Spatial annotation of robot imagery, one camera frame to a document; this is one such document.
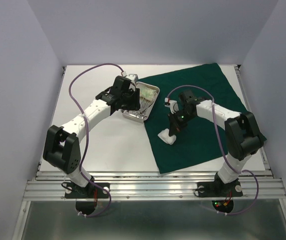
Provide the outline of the white gauze pad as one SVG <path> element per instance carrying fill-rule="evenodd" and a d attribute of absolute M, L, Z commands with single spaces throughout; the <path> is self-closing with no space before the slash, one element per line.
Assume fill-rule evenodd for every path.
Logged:
<path fill-rule="evenodd" d="M 169 135 L 169 129 L 166 128 L 162 130 L 158 135 L 157 135 L 163 142 L 169 145 L 173 145 L 176 141 L 176 135 Z"/>

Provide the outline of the steel hemostat forceps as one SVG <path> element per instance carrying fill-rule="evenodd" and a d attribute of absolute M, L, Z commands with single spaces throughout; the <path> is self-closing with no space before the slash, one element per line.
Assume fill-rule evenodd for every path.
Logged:
<path fill-rule="evenodd" d="M 143 118 L 145 116 L 145 112 L 147 111 L 147 109 L 149 108 L 151 101 L 142 98 L 140 101 L 140 109 L 138 110 L 137 114 L 138 117 Z"/>

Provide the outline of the stainless steel instrument tray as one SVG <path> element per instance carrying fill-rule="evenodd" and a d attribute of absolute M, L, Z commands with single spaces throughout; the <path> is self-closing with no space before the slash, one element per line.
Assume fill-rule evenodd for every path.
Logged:
<path fill-rule="evenodd" d="M 140 109 L 122 110 L 122 116 L 138 123 L 144 123 L 153 109 L 160 93 L 160 88 L 141 81 L 136 83 L 136 87 L 140 89 Z"/>

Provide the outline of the clear bag of cotton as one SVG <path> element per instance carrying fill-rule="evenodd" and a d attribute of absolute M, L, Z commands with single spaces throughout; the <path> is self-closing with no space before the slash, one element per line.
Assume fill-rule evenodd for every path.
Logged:
<path fill-rule="evenodd" d="M 147 86 L 141 86 L 140 89 L 140 97 L 146 99 L 147 101 L 153 101 L 157 96 L 157 90 L 151 89 Z"/>

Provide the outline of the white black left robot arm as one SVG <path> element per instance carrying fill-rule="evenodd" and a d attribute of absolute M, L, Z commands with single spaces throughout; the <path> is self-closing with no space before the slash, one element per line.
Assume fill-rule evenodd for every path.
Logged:
<path fill-rule="evenodd" d="M 77 186 L 77 192 L 89 197 L 94 191 L 94 178 L 82 167 L 80 143 L 99 122 L 118 110 L 136 111 L 140 108 L 137 75 L 117 76 L 111 87 L 100 92 L 79 115 L 47 131 L 43 159 L 60 169 Z"/>

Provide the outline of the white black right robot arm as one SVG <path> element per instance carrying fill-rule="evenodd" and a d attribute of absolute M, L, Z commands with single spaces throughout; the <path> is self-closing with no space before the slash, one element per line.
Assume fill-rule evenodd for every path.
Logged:
<path fill-rule="evenodd" d="M 199 182 L 195 190 L 201 198 L 224 197 L 227 194 L 242 196 L 238 177 L 246 162 L 263 147 L 264 138 L 256 119 L 251 112 L 240 113 L 215 104 L 213 99 L 196 97 L 186 90 L 179 95 L 183 105 L 179 109 L 177 102 L 165 98 L 165 106 L 170 108 L 168 114 L 170 126 L 158 136 L 169 145 L 176 141 L 176 136 L 195 117 L 206 119 L 214 124 L 214 129 L 223 129 L 227 152 L 223 152 L 224 163 L 215 174 L 212 182 Z"/>

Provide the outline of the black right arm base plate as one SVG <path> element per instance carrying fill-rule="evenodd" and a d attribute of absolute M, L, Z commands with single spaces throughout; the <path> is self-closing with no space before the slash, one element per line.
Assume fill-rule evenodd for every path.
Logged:
<path fill-rule="evenodd" d="M 223 198 L 223 197 L 242 197 L 242 187 L 239 181 L 231 183 L 221 183 L 218 181 L 198 182 L 197 188 L 194 190 L 194 195 L 200 198 Z"/>

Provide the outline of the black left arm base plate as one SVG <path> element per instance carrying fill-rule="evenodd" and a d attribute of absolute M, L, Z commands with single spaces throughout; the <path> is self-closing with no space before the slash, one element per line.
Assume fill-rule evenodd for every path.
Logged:
<path fill-rule="evenodd" d="M 65 190 L 66 199 L 108 199 L 108 194 L 105 190 L 99 187 L 87 184 L 85 187 L 80 187 L 73 182 L 63 182 L 61 186 Z"/>

